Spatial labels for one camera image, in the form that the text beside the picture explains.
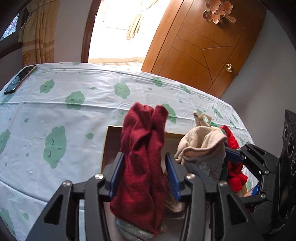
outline white curtain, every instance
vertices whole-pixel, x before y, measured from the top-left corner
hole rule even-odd
[[[132,21],[128,32],[126,34],[126,39],[130,40],[132,39],[136,33],[139,32],[139,28],[141,25],[141,21],[143,18],[143,12],[147,9],[151,8],[158,0],[141,0],[141,11],[137,14],[137,16]]]

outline door frame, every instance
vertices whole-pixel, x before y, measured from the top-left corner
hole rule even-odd
[[[81,62],[88,63],[89,61],[89,48],[91,45],[91,36],[94,29],[94,22],[96,19],[96,14],[98,13],[101,0],[93,0],[91,3],[91,8],[89,10],[89,15],[87,17],[83,41],[82,41],[82,52],[81,52]]]

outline wooden door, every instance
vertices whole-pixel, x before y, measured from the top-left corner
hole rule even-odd
[[[171,0],[142,71],[200,89],[218,98],[238,74],[260,33],[266,9],[259,0],[230,0],[230,16],[203,18],[208,0]],[[228,72],[226,64],[231,64]]]

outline green cloth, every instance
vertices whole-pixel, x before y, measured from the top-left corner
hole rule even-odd
[[[214,127],[220,127],[219,125],[217,125],[217,124],[215,124],[215,123],[213,123],[213,122],[211,122],[211,126],[214,126]]]
[[[222,164],[222,171],[221,171],[219,181],[227,181],[227,176],[228,176],[228,161],[225,160]]]

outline red clothing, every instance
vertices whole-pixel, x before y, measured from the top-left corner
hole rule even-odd
[[[221,126],[220,128],[222,128],[226,133],[228,146],[232,149],[239,148],[239,144],[237,143],[229,128],[227,126]],[[242,168],[242,162],[228,162],[227,182],[231,186],[232,190],[236,193],[242,190],[243,185],[245,185],[248,180],[248,177],[242,173]]]
[[[121,151],[125,169],[110,203],[118,218],[156,235],[165,211],[166,185],[160,166],[168,111],[135,103],[124,119]]]

